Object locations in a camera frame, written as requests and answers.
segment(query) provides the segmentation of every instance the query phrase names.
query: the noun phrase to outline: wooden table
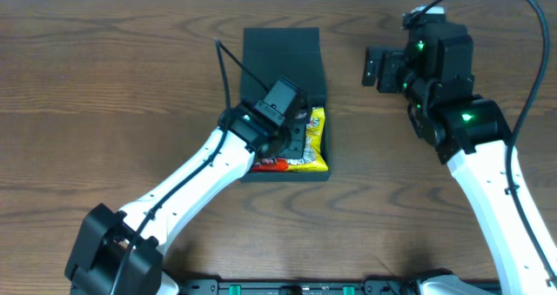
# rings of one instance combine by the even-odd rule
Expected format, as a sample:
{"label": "wooden table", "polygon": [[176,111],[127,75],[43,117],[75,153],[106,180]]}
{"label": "wooden table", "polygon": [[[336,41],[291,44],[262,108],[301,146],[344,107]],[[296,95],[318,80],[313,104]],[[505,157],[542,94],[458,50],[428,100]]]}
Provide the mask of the wooden table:
{"label": "wooden table", "polygon": [[[175,277],[496,278],[469,203],[416,138],[402,96],[360,85],[365,47],[402,46],[402,12],[431,0],[1,0],[0,293],[62,294],[84,215],[116,210],[188,159],[224,109],[213,38],[241,57],[244,27],[320,28],[329,92],[327,183],[231,185],[181,233]],[[557,41],[557,1],[541,0]],[[451,0],[475,44],[476,91],[510,124],[540,59],[521,0]],[[557,52],[518,143],[557,232]],[[232,101],[239,69],[227,60]]]}

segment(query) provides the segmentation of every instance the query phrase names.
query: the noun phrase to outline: yellow snack bag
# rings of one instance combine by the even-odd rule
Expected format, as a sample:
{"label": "yellow snack bag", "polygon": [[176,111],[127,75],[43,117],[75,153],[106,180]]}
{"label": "yellow snack bag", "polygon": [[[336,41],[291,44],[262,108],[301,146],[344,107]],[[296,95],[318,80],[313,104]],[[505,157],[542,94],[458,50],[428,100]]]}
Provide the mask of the yellow snack bag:
{"label": "yellow snack bag", "polygon": [[322,172],[329,171],[321,156],[321,138],[325,128],[325,109],[314,107],[310,123],[305,126],[305,147],[301,159],[286,159],[287,171]]}

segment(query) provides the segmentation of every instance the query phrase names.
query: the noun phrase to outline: black cable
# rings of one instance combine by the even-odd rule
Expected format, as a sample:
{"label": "black cable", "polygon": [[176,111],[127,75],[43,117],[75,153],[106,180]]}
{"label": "black cable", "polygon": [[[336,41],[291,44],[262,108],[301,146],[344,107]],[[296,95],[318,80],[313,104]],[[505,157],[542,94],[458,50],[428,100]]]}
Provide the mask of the black cable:
{"label": "black cable", "polygon": [[437,78],[430,78],[429,81],[427,81],[427,83],[426,83],[426,87],[425,87],[426,92],[424,93],[424,102],[422,103],[422,107],[421,107],[421,113],[425,117],[429,117],[429,113],[427,113],[427,111],[429,110],[429,98],[431,96],[433,86],[438,82],[439,82],[439,80]]}
{"label": "black cable", "polygon": [[218,44],[220,45],[220,48],[222,48],[226,52],[226,55],[228,55],[228,57],[230,57],[240,68],[242,68],[242,70],[244,70],[244,72],[247,73],[247,75],[252,77],[259,85],[261,85],[261,87],[263,87],[265,92],[269,92],[270,90],[269,86],[265,85],[265,83],[263,83],[263,81],[261,81],[258,77],[255,76],[255,74],[253,74],[248,68],[246,68],[244,64],[242,64],[239,60],[237,60],[237,58],[234,55],[232,55],[232,53],[228,50],[228,48],[226,48],[222,43],[220,43],[220,41],[218,41]]}
{"label": "black cable", "polygon": [[[425,14],[428,10],[430,10],[432,7],[436,6],[442,1],[444,0],[435,0],[432,3],[428,4],[422,11],[420,11],[419,13],[417,13],[412,17],[411,22],[418,21],[420,16]],[[555,277],[555,272],[551,267],[551,265],[549,264],[549,261],[547,260],[547,257],[540,246],[540,242],[538,242],[538,239],[536,238],[534,231],[532,230],[532,226],[530,226],[530,223],[528,222],[526,213],[522,208],[522,204],[520,203],[520,199],[517,193],[517,188],[513,180],[513,168],[511,166],[512,159],[513,159],[513,149],[514,146],[516,145],[516,140],[520,134],[520,129],[524,124],[524,120],[528,115],[528,111],[530,110],[530,107],[532,107],[532,103],[536,98],[538,89],[540,88],[541,80],[543,79],[543,76],[546,72],[547,61],[549,59],[549,29],[547,28],[547,20],[540,6],[535,2],[535,0],[526,0],[526,1],[530,5],[530,7],[535,11],[536,16],[538,17],[538,21],[540,22],[541,36],[543,40],[543,51],[541,53],[540,68],[538,69],[538,73],[534,80],[534,85],[532,85],[532,89],[530,90],[528,99],[524,104],[522,111],[520,112],[516,124],[514,125],[513,134],[511,135],[507,143],[507,153],[505,155],[505,173],[507,174],[508,190],[510,191],[511,196],[513,197],[514,205],[516,206],[516,211],[519,213],[520,220],[522,221],[522,224],[526,229],[528,237],[530,237],[530,240],[532,241],[532,245],[534,245],[534,249],[536,250],[538,256],[540,257],[541,263],[546,268],[547,274],[549,275],[549,279],[553,282],[554,286],[557,287],[557,277]]]}
{"label": "black cable", "polygon": [[176,184],[176,186],[174,186],[169,192],[166,193],[166,195],[164,195],[162,198],[160,198],[158,200],[158,202],[156,204],[154,204],[149,209],[149,212],[147,212],[147,215],[145,216],[145,218],[143,219],[143,221],[141,222],[139,227],[136,229],[136,232],[135,232],[134,236],[131,238],[130,243],[128,244],[128,247],[125,250],[124,257],[122,258],[122,261],[120,262],[120,266],[118,267],[118,270],[116,272],[116,277],[114,279],[114,284],[112,285],[110,295],[114,295],[118,284],[121,283],[122,273],[124,272],[124,268],[127,265],[127,263],[130,261],[131,251],[133,250],[133,247],[138,243],[139,237],[140,237],[141,232],[143,231],[143,229],[147,226],[147,224],[149,223],[150,220],[154,219],[155,214],[157,213],[157,210],[160,209],[160,207],[162,207],[163,204],[170,197],[172,197],[172,195],[174,195],[180,188],[182,188],[182,186],[184,186],[192,178],[194,178],[196,175],[198,175],[207,165],[212,165],[213,159],[218,155],[218,153],[220,152],[220,149],[222,148],[223,144],[225,143],[226,134],[227,134],[227,132],[230,128],[230,120],[228,118],[228,112],[230,111],[231,104],[230,104],[230,88],[228,86],[228,78],[226,77],[225,62],[223,61],[223,56],[220,52],[220,49],[222,48],[229,56],[232,57],[232,60],[235,60],[235,62],[238,61],[238,60],[236,60],[236,58],[230,53],[230,51],[227,51],[227,49],[224,47],[224,45],[222,45],[222,43],[220,43],[218,38],[215,39],[215,45],[217,47],[217,56],[218,56],[218,64],[220,65],[220,73],[222,75],[223,84],[224,84],[224,87],[225,87],[225,103],[226,103],[225,115],[226,115],[226,120],[225,120],[225,126],[222,129],[223,135],[220,137],[220,140],[218,141],[217,148],[215,148],[215,151],[196,170],[194,170],[192,173],[190,173],[190,175],[188,175],[180,183]]}

